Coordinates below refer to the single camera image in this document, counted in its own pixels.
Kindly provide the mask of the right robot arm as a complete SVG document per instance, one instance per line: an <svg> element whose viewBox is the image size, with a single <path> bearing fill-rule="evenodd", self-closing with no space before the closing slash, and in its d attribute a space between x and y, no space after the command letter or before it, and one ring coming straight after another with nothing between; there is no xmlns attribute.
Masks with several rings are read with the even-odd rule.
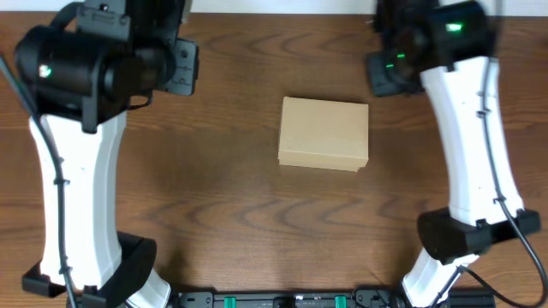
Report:
<svg viewBox="0 0 548 308"><path fill-rule="evenodd" d="M378 97L425 93L436 116L449 176L449 204L417 221L422 248L391 293L393 307L487 307L501 295L488 282L455 290L459 277L494 245L519 240L541 280L528 241L541 229L516 188L499 108L497 41L502 19L476 1L378 0L382 47L366 58Z"/></svg>

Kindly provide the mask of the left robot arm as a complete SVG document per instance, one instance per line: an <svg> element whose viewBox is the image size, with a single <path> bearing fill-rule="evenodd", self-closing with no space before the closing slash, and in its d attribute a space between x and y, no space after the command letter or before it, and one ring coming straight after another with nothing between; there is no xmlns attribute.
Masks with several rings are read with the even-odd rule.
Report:
<svg viewBox="0 0 548 308"><path fill-rule="evenodd" d="M154 240L116 228L116 168L132 99L194 93L187 0L72 2L15 49L7 78L29 114L45 206L43 257L22 288L70 307L175 307Z"/></svg>

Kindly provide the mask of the cardboard box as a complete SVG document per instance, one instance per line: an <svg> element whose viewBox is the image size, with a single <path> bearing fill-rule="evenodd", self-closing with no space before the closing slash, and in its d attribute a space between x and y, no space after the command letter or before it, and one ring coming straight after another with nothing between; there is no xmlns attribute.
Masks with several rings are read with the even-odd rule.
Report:
<svg viewBox="0 0 548 308"><path fill-rule="evenodd" d="M356 172L369 161L369 106L283 99L278 162Z"/></svg>

